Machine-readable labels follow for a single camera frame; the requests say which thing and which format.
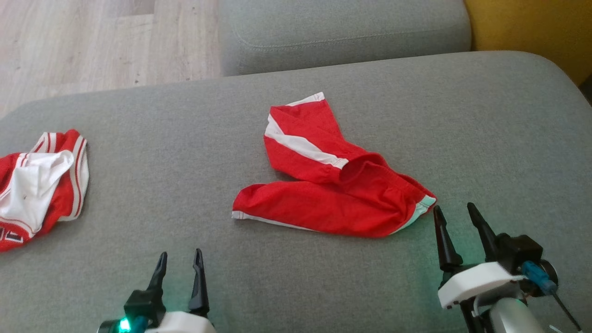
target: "couch seam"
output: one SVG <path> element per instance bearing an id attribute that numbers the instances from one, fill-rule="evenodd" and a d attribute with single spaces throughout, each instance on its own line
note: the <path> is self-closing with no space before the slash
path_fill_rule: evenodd
<path id="1" fill-rule="evenodd" d="M 231 24 L 230 30 L 232 31 L 233 35 L 242 45 L 249 47 L 251 49 L 262 49 L 266 51 L 273 51 L 274 49 L 303 49 L 305 47 L 313 47 L 313 46 L 320 46 L 320 45 L 328 45 L 328 44 L 340 44 L 340 43 L 348 43 L 357 40 L 373 40 L 373 39 L 380 39 L 380 38 L 388 38 L 396 35 L 402 34 L 417 34 L 417 33 L 430 33 L 434 31 L 440 30 L 451 30 L 461 24 L 466 23 L 455 23 L 453 25 L 449 25 L 447 27 L 438 28 L 438 29 L 430 29 L 430 30 L 415 30 L 415 31 L 398 31 L 388 34 L 370 34 L 365 36 L 356 36 L 356 37 L 341 37 L 341 38 L 333 38 L 333 39 L 324 39 L 324 40 L 313 40 L 313 41 L 305 41 L 302 43 L 293 43 L 293 44 L 282 44 L 282 45 L 255 45 L 249 44 L 246 40 L 244 40 L 234 29 L 234 25 Z"/>

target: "red fabric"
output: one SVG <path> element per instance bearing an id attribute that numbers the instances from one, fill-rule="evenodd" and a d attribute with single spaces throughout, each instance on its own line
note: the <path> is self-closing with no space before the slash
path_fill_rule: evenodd
<path id="1" fill-rule="evenodd" d="M 409 176 L 393 171 L 377 153 L 344 140 L 326 100 L 270 110 L 286 136 L 301 137 L 322 152 L 347 159 L 342 169 L 303 156 L 294 148 L 264 136 L 274 169 L 301 181 L 255 184 L 243 189 L 233 204 L 233 216 L 279 222 L 295 228 L 361 237 L 384 237 L 426 212 L 435 196 Z"/>
<path id="2" fill-rule="evenodd" d="M 70 171 L 63 174 L 60 178 L 57 188 L 50 201 L 49 207 L 47 207 L 47 212 L 45 214 L 45 218 L 43 219 L 43 225 L 38 232 L 34 233 L 33 236 L 44 235 L 54 227 L 58 220 L 65 217 L 70 217 L 71 215 L 75 217 L 80 213 L 82 199 L 78 200 L 76 207 L 73 207 L 73 203 L 75 191 L 78 191 L 77 195 L 80 198 L 84 196 L 84 193 L 81 193 L 81 189 L 78 184 L 78 181 L 80 181 L 80 170 L 78 168 L 79 160 L 85 150 L 86 140 L 81 138 L 81 142 L 76 145 L 76 141 L 79 140 L 79 138 L 81 138 L 80 133 L 73 129 L 66 133 L 44 133 L 39 142 L 37 142 L 31 151 L 31 153 L 56 153 L 61 151 L 71 151 L 74 154 L 76 161 L 75 166 Z M 2 190 L 0 198 L 9 194 L 10 180 L 12 177 L 12 172 L 16 167 L 15 163 L 18 157 L 21 155 L 27 156 L 28 154 L 29 153 L 13 153 L 0 158 L 0 189 Z M 72 172 L 72 178 L 75 180 L 74 184 L 70 180 L 70 173 Z M 0 252 L 23 246 L 33 239 L 32 236 L 29 236 L 31 230 L 27 231 L 21 226 L 10 223 L 12 221 L 14 221 L 14 219 L 0 215 Z M 27 221 L 19 221 L 21 223 L 28 224 Z"/>

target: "gray sofa cushion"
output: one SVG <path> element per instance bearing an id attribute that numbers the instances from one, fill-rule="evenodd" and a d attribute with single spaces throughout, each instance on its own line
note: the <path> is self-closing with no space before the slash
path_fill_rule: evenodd
<path id="1" fill-rule="evenodd" d="M 462 0 L 220 0 L 223 74 L 468 51 Z"/>
<path id="2" fill-rule="evenodd" d="M 591 327 L 592 108 L 547 60 L 455 53 L 74 95 L 0 121 L 0 153 L 43 131 L 88 139 L 82 216 L 0 254 L 0 332 L 94 332 L 123 314 L 169 253 L 164 302 L 184 310 L 205 257 L 219 332 L 466 332 L 440 308 L 431 216 L 384 239 L 233 221 L 238 191 L 285 179 L 269 166 L 269 106 L 324 91 L 347 140 L 439 198 L 466 262 L 484 258 L 465 205 L 496 232 L 527 233 Z M 531 307 L 567 332 L 549 298 Z"/>

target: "white stripe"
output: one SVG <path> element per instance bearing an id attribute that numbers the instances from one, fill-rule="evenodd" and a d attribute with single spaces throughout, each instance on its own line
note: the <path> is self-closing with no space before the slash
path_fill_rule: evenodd
<path id="1" fill-rule="evenodd" d="M 37 141 L 37 143 L 35 144 L 35 146 L 33 147 L 33 149 L 29 153 L 34 153 L 35 150 L 37 150 L 37 148 L 39 148 L 41 146 L 41 144 L 43 143 L 43 140 L 45 140 L 45 133 L 43 133 L 41 135 L 41 137 L 39 138 L 39 140 Z"/>
<path id="2" fill-rule="evenodd" d="M 423 197 L 423 199 L 417 203 L 417 205 L 415 205 L 415 212 L 413 212 L 413 215 L 411 215 L 411 218 L 409 219 L 409 221 L 407 221 L 402 227 L 400 227 L 399 229 L 393 231 L 391 233 L 394 234 L 399 230 L 403 230 L 404 228 L 410 226 L 413 222 L 415 222 L 415 220 L 417 220 L 417 218 L 426 213 L 428 209 L 430 209 L 430 206 L 433 205 L 436 202 L 436 198 L 432 198 L 430 196 L 425 196 Z"/>
<path id="3" fill-rule="evenodd" d="M 86 158 L 86 144 L 88 143 L 88 141 L 86 141 L 83 138 L 82 141 L 82 145 L 80 147 L 81 150 L 81 155 L 80 155 L 80 159 L 78 160 L 78 164 L 76 166 L 76 175 L 78 177 L 78 186 L 80 186 L 80 191 L 78 192 L 79 194 L 79 198 L 80 198 L 80 211 L 78 212 L 77 215 L 74 216 L 74 218 L 78 217 L 78 215 L 80 215 L 80 212 L 82 211 L 82 206 L 84 206 L 84 196 L 86 194 L 86 187 L 88 185 L 88 160 Z"/>
<path id="4" fill-rule="evenodd" d="M 304 103 L 320 102 L 324 99 L 325 99 L 325 94 L 323 92 L 318 92 L 314 95 L 308 96 L 307 98 L 305 98 L 303 100 L 299 100 L 296 102 L 292 102 L 290 104 L 286 104 L 286 106 L 293 107 L 295 105 L 300 105 L 300 104 L 304 104 Z"/>
<path id="5" fill-rule="evenodd" d="M 76 143 L 74 143 L 74 148 L 72 149 L 72 155 L 74 156 L 74 163 L 70 167 L 68 173 L 70 174 L 70 184 L 72 185 L 72 193 L 74 194 L 72 200 L 72 211 L 68 216 L 62 216 L 58 219 L 58 221 L 70 221 L 76 218 L 76 209 L 78 208 L 78 201 L 80 200 L 80 193 L 78 192 L 78 188 L 76 186 L 76 158 L 78 157 L 78 152 L 81 149 L 81 144 L 84 138 L 82 136 L 78 136 L 76 139 Z"/>
<path id="6" fill-rule="evenodd" d="M 49 153 L 56 152 L 56 140 L 57 136 L 55 133 L 49 133 Z"/>
<path id="7" fill-rule="evenodd" d="M 267 117 L 269 124 L 265 129 L 265 136 L 277 141 L 280 145 L 299 153 L 300 155 L 320 162 L 322 164 L 330 164 L 338 169 L 342 169 L 349 161 L 345 158 L 338 158 L 337 156 L 321 151 L 307 138 L 302 136 L 285 135 L 284 131 L 279 127 L 278 123 L 271 116 Z"/>
<path id="8" fill-rule="evenodd" d="M 21 166 L 22 159 L 24 159 L 25 156 L 27 156 L 27 153 L 20 153 L 20 154 L 18 154 L 17 162 L 14 164 L 14 169 L 19 168 Z M 0 200 L 2 200 L 5 196 L 7 196 L 8 193 L 10 193 L 10 183 L 8 183 L 8 185 L 4 189 L 4 192 L 2 192 L 0 194 Z"/>
<path id="9" fill-rule="evenodd" d="M 38 153 L 46 153 L 47 152 L 47 132 L 43 133 L 43 143 L 39 147 Z"/>
<path id="10" fill-rule="evenodd" d="M 21 161 L 23 167 L 26 167 L 27 166 L 27 162 L 29 161 L 29 158 L 27 157 L 28 154 L 30 154 L 30 153 L 26 153 L 25 156 L 23 157 L 22 161 Z M 15 169 L 16 168 L 20 168 L 20 167 L 21 167 L 20 164 L 19 165 L 16 165 L 15 166 Z"/>
<path id="11" fill-rule="evenodd" d="M 237 220 L 246 220 L 246 219 L 257 220 L 257 221 L 269 223 L 271 225 L 286 226 L 288 228 L 316 231 L 316 230 L 312 230 L 312 229 L 303 228 L 301 226 L 289 225 L 287 223 L 282 223 L 282 222 L 278 222 L 278 221 L 274 221 L 274 220 L 270 220 L 270 219 L 265 219 L 265 218 L 259 217 L 259 216 L 245 214 L 244 212 L 241 212 L 240 210 L 233 210 L 232 211 L 232 218 L 237 219 Z"/>

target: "yellow pillow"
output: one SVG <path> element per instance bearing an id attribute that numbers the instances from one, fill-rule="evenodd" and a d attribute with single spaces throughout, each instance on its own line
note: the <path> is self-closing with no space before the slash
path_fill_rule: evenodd
<path id="1" fill-rule="evenodd" d="M 592 73 L 592 0 L 465 0 L 474 50 L 518 50 L 555 62 L 577 84 Z"/>

